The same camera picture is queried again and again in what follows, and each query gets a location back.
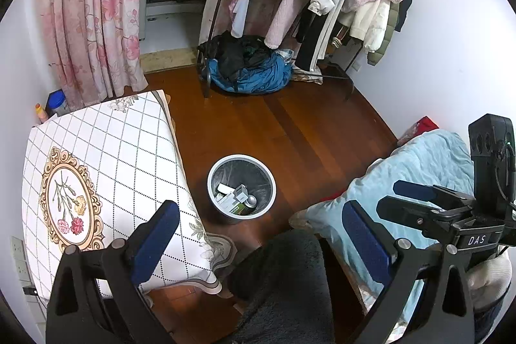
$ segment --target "white wall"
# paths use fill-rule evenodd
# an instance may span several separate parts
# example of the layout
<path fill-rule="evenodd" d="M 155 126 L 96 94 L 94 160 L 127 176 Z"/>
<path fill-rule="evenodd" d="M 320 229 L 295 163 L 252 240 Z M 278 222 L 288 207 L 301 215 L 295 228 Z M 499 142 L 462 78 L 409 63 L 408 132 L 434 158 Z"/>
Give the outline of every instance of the white wall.
<path fill-rule="evenodd" d="M 57 83 L 38 41 L 34 0 L 14 0 L 0 22 L 0 289 L 29 335 L 43 343 L 18 280 L 10 236 L 23 239 L 21 189 L 30 128 L 38 123 L 36 103 L 45 104 Z"/>
<path fill-rule="evenodd" d="M 413 0 L 378 65 L 361 55 L 349 74 L 398 137 L 427 115 L 468 141 L 468 124 L 486 113 L 516 125 L 515 43 L 507 0 Z"/>

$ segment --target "pile of clothes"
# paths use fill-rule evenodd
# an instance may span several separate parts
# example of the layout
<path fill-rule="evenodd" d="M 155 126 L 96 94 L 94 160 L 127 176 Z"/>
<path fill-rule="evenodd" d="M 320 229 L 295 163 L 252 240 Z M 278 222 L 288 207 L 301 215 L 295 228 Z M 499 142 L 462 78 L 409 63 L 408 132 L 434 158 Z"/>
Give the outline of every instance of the pile of clothes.
<path fill-rule="evenodd" d="M 263 37 L 235 38 L 229 31 L 199 46 L 215 84 L 228 92 L 268 94 L 287 85 L 292 66 L 281 52 L 268 48 Z"/>

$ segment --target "pink floral curtain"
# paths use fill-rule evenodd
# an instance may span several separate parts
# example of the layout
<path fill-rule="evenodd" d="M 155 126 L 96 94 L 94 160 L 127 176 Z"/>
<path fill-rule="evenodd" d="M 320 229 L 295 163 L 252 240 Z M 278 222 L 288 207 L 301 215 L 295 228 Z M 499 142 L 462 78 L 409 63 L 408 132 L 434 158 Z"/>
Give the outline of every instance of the pink floral curtain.
<path fill-rule="evenodd" d="M 38 0 L 43 37 L 74 110 L 141 91 L 139 0 Z"/>

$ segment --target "trash can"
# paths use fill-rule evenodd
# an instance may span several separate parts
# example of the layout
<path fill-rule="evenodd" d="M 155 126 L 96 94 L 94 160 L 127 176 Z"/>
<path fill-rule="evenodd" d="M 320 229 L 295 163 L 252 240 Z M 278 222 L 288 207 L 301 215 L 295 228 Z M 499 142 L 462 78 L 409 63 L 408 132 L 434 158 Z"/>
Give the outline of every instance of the trash can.
<path fill-rule="evenodd" d="M 222 210 L 215 200 L 217 187 L 221 183 L 232 188 L 245 185 L 248 193 L 256 197 L 256 209 L 242 216 Z M 258 159 L 244 154 L 233 154 L 217 161 L 208 174 L 207 185 L 210 200 L 228 223 L 259 218 L 268 212 L 276 198 L 276 182 L 269 168 Z"/>

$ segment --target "wooden floor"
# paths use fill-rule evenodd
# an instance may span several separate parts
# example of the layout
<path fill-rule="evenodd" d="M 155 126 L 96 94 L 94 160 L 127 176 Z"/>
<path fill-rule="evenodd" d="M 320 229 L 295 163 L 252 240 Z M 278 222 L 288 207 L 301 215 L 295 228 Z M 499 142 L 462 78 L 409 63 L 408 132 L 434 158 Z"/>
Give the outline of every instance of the wooden floor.
<path fill-rule="evenodd" d="M 294 212 L 346 188 L 395 147 L 394 135 L 360 93 L 345 100 L 345 81 L 291 82 L 265 96 L 212 91 L 205 99 L 194 67 L 146 77 L 150 90 L 163 89 L 172 97 L 170 112 L 186 178 L 206 230 L 231 237 L 238 248 L 257 248 L 287 230 Z M 218 159 L 233 153 L 262 161 L 274 175 L 278 193 L 261 218 L 224 225 L 210 204 L 206 178 Z M 329 266 L 335 268 L 335 262 L 327 264 L 327 271 L 340 343 L 362 315 L 344 275 Z M 179 344 L 214 342 L 231 333 L 239 317 L 232 301 L 192 287 L 155 290 L 151 297 L 156 315 Z"/>

